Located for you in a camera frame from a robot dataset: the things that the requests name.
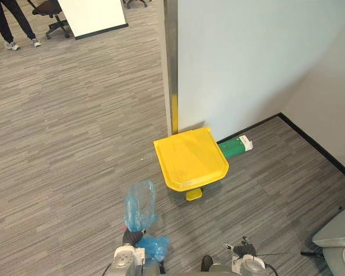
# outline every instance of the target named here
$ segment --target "white wall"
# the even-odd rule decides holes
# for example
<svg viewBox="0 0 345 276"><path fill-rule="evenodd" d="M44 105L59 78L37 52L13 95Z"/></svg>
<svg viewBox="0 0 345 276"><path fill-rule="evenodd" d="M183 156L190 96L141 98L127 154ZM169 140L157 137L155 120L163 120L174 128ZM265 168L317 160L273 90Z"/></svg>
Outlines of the white wall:
<svg viewBox="0 0 345 276"><path fill-rule="evenodd" d="M283 112L345 166L345 28Z"/></svg>
<svg viewBox="0 0 345 276"><path fill-rule="evenodd" d="M178 16L179 129L204 122L220 140L282 110L345 0L181 0Z"/></svg>

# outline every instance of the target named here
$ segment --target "gray chair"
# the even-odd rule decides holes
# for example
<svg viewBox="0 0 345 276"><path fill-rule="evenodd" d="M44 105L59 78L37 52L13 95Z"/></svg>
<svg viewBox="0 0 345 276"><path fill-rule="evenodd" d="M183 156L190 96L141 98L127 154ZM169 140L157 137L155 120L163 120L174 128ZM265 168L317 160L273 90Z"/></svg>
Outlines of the gray chair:
<svg viewBox="0 0 345 276"><path fill-rule="evenodd" d="M61 28L64 32L65 37L69 38L69 33L64 29L64 26L69 26L67 20L60 20L59 13L62 12L62 7L60 6L58 0L46 0L38 6L35 6L31 0L27 0L28 3L34 8L32 11L33 15L50 16L50 18L56 19L56 23L48 25L49 31L46 33L46 38L50 39L50 33L58 28Z"/></svg>
<svg viewBox="0 0 345 276"><path fill-rule="evenodd" d="M122 0L122 2L124 3L124 4L126 4L126 8L127 9L130 9L131 8L131 3L133 2L134 0L128 0L128 2L126 2L125 0ZM142 2L143 4L144 4L144 7L147 7L147 4L146 4L146 2L145 2L145 0L139 0L140 2Z"/></svg>
<svg viewBox="0 0 345 276"><path fill-rule="evenodd" d="M345 276L345 210L334 217L313 237L333 276Z"/></svg>

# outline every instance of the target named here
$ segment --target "yellow foot pedal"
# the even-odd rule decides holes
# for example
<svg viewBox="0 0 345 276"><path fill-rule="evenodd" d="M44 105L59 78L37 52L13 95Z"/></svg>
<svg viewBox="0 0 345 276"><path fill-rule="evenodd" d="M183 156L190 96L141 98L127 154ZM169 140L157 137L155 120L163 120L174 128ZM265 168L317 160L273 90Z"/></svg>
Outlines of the yellow foot pedal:
<svg viewBox="0 0 345 276"><path fill-rule="evenodd" d="M188 201L192 201L192 200L196 200L196 199L202 197L202 195L203 195L203 190L201 188L199 188L199 189L194 189L192 191L188 191L185 194L185 198Z"/></svg>

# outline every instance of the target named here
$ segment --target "whiteboard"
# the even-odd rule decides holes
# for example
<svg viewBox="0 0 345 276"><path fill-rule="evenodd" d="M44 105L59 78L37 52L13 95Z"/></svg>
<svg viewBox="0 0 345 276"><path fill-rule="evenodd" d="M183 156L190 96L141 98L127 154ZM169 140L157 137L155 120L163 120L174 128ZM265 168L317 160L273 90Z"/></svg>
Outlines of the whiteboard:
<svg viewBox="0 0 345 276"><path fill-rule="evenodd" d="M75 37L126 24L120 0L59 0Z"/></svg>

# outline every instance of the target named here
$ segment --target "sneaker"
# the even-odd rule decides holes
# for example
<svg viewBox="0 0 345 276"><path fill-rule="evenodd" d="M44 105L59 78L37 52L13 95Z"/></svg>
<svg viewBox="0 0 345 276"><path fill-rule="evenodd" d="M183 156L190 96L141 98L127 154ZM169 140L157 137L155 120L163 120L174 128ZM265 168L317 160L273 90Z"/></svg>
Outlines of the sneaker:
<svg viewBox="0 0 345 276"><path fill-rule="evenodd" d="M41 42L38 39L32 39L33 46L34 47L39 47L41 46Z"/></svg>
<svg viewBox="0 0 345 276"><path fill-rule="evenodd" d="M16 51L19 49L19 46L15 42L8 43L7 41L4 43L4 46L8 50Z"/></svg>

